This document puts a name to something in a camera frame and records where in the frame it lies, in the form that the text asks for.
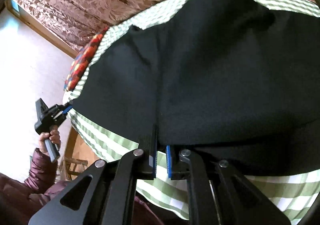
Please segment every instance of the colorful patterned cushion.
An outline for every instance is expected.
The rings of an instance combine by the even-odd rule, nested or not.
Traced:
[[[96,50],[107,30],[108,27],[105,27],[100,33],[96,34],[85,47],[80,50],[79,54],[71,65],[70,73],[68,74],[68,77],[64,83],[64,90],[66,92],[73,91],[76,87],[85,69],[96,53]]]

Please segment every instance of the hand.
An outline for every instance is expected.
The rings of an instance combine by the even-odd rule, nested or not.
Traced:
[[[45,155],[49,156],[47,148],[45,147],[44,141],[46,139],[50,139],[53,144],[58,145],[60,148],[61,140],[57,126],[53,126],[50,133],[41,133],[39,137],[39,150],[40,152],[44,153]]]

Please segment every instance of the checkered cloth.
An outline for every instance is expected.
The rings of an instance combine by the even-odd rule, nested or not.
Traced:
[[[166,0],[137,14],[118,26],[111,27],[104,35],[100,46],[73,92],[67,92],[64,102],[77,98],[85,84],[90,66],[97,62],[110,45],[123,36],[131,25],[146,29],[167,22],[187,0]],[[320,17],[317,5],[307,0],[255,0],[273,10],[287,10]],[[74,128],[84,141],[100,157],[107,161],[118,160],[138,144],[102,128],[74,110],[69,112]],[[285,215],[292,224],[297,224],[313,204],[320,191],[320,170],[286,177],[247,177]],[[157,175],[153,181],[138,180],[137,191],[150,202],[175,212],[188,219],[188,196],[185,180],[171,181],[166,170],[166,157],[158,152]]]

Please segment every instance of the window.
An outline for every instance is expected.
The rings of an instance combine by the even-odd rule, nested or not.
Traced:
[[[12,8],[19,13],[19,5],[14,0],[11,0],[11,6]]]

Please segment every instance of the maroon down jacket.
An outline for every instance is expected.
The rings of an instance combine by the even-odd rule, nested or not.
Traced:
[[[67,185],[66,181],[54,184],[56,171],[57,163],[52,164],[49,157],[37,148],[33,153],[29,177],[24,183],[0,173],[0,224],[27,225],[32,215]],[[138,197],[135,197],[132,224],[163,225]]]

